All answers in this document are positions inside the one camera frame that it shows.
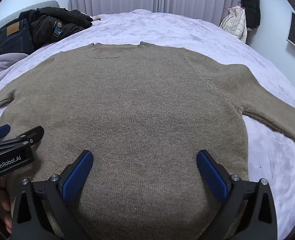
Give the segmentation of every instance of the leather patch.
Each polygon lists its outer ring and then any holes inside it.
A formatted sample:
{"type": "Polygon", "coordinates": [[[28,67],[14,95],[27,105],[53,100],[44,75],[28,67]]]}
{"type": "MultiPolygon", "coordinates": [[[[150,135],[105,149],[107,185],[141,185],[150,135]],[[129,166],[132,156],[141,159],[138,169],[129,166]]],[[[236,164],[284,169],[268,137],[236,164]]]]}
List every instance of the leather patch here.
{"type": "Polygon", "coordinates": [[[20,22],[13,23],[6,28],[6,36],[11,35],[12,33],[16,33],[20,30],[20,22]]]}

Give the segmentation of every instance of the screw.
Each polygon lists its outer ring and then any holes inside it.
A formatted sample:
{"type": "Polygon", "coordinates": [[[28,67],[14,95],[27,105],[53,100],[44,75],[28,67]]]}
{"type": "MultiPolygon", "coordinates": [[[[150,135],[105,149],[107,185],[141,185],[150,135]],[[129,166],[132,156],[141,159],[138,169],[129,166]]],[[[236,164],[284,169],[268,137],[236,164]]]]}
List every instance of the screw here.
{"type": "Polygon", "coordinates": [[[23,185],[26,185],[28,182],[29,182],[29,179],[23,179],[23,180],[22,180],[22,184],[23,184],[23,185]]]}
{"type": "Polygon", "coordinates": [[[232,174],[232,175],[231,175],[231,178],[232,178],[232,180],[234,180],[234,181],[239,181],[239,180],[240,180],[240,177],[237,176],[237,175],[235,175],[235,174],[232,174]]]}
{"type": "Polygon", "coordinates": [[[57,181],[58,180],[58,175],[54,174],[51,176],[51,181],[57,181]]]}
{"type": "Polygon", "coordinates": [[[263,185],[267,185],[267,184],[268,184],[267,179],[261,179],[261,183],[262,183],[263,185]]]}

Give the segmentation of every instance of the finger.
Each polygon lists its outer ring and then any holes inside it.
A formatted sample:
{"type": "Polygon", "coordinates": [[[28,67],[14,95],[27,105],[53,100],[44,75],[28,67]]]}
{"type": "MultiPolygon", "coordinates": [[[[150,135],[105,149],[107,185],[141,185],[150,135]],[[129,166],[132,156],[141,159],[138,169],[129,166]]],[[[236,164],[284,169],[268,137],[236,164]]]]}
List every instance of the finger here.
{"type": "Polygon", "coordinates": [[[6,188],[6,178],[5,178],[5,176],[0,177],[0,187],[1,188],[6,188]]]}
{"type": "Polygon", "coordinates": [[[6,230],[7,230],[10,234],[12,234],[12,229],[9,228],[8,226],[5,226],[5,227],[6,227],[6,230]]]}
{"type": "Polygon", "coordinates": [[[10,212],[6,212],[4,215],[4,223],[8,228],[12,229],[12,217],[10,212]]]}
{"type": "Polygon", "coordinates": [[[1,207],[6,211],[11,211],[11,203],[9,200],[9,194],[6,190],[0,188],[0,203],[1,207]]]}

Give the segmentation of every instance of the dark blue jeans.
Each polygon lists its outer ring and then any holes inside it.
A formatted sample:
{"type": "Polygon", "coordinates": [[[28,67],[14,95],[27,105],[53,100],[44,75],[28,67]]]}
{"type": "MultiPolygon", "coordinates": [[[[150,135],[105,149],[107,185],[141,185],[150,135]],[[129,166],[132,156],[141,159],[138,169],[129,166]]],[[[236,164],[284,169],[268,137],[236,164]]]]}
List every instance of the dark blue jeans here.
{"type": "Polygon", "coordinates": [[[0,32],[0,55],[5,53],[32,54],[35,51],[27,19],[19,22],[19,30],[7,35],[7,28],[0,32]]]}

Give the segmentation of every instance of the white puffer jacket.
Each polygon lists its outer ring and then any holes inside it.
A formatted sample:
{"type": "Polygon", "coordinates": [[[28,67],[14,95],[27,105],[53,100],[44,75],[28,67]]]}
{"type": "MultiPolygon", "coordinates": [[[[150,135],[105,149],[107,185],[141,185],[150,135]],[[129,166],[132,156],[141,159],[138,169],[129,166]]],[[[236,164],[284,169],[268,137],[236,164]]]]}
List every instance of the white puffer jacket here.
{"type": "Polygon", "coordinates": [[[241,6],[235,6],[228,10],[230,13],[222,21],[220,28],[233,34],[245,43],[247,37],[245,9],[241,6]]]}

